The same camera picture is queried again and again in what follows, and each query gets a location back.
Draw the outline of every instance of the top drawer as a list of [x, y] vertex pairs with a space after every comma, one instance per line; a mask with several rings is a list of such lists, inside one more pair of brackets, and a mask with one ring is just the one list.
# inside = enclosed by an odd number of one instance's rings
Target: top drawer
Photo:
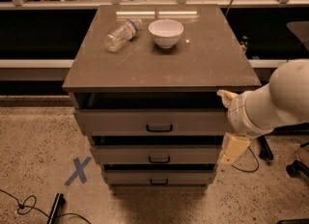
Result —
[[224, 109], [76, 110], [84, 135], [223, 135], [231, 131]]

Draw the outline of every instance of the bottom drawer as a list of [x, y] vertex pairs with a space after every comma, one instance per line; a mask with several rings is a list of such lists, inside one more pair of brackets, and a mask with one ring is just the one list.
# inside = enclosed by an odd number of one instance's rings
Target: bottom drawer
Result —
[[147, 169], [145, 166], [131, 165], [121, 168], [116, 166], [102, 166], [101, 174], [109, 185], [142, 184], [142, 185], [203, 185], [213, 182], [216, 172], [211, 170], [214, 165], [194, 165], [194, 170], [181, 170], [178, 165], [171, 165], [164, 170], [159, 168]]

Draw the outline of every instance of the speckled floor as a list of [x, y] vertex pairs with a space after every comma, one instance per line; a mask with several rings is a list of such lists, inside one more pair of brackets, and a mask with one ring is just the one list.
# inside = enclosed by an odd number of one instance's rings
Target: speckled floor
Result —
[[[207, 190], [202, 187], [115, 187], [104, 183], [100, 168], [91, 159], [87, 178], [69, 186], [65, 182], [91, 156], [89, 143], [79, 131], [66, 98], [0, 97], [0, 189], [20, 202], [29, 195], [38, 198], [37, 208], [49, 213], [56, 193], [67, 200], [64, 212], [75, 212], [92, 224], [136, 223], [277, 223], [280, 219], [309, 217], [309, 180], [290, 178], [285, 168], [295, 160], [299, 144], [309, 135], [268, 136], [275, 159], [252, 174], [219, 165]], [[259, 145], [253, 142], [254, 154]], [[254, 169], [256, 161], [245, 153], [236, 163]], [[0, 192], [0, 223], [46, 223], [47, 217], [32, 210], [16, 213], [16, 200]], [[58, 223], [86, 223], [69, 216]]]

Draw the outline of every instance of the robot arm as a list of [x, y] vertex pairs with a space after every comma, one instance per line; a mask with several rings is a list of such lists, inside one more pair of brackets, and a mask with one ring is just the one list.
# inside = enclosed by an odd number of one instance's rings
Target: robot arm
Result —
[[220, 90], [218, 94], [228, 108], [234, 130], [224, 137], [221, 162], [233, 163], [250, 145], [250, 139], [271, 133], [276, 127], [309, 122], [309, 60], [282, 65], [269, 83], [256, 91], [236, 95]]

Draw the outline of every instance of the drawer handle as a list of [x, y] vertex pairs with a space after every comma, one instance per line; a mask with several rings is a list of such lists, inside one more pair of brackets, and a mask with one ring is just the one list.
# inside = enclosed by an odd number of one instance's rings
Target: drawer handle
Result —
[[153, 179], [150, 179], [151, 185], [166, 185], [168, 183], [168, 179], [165, 182], [154, 182]]
[[171, 132], [173, 130], [173, 125], [167, 127], [146, 125], [146, 130], [148, 132]]
[[170, 156], [167, 156], [167, 160], [165, 161], [157, 161], [157, 160], [152, 160], [152, 157], [149, 156], [148, 157], [148, 160], [150, 163], [152, 164], [166, 164], [166, 163], [169, 163], [171, 161], [171, 157]]

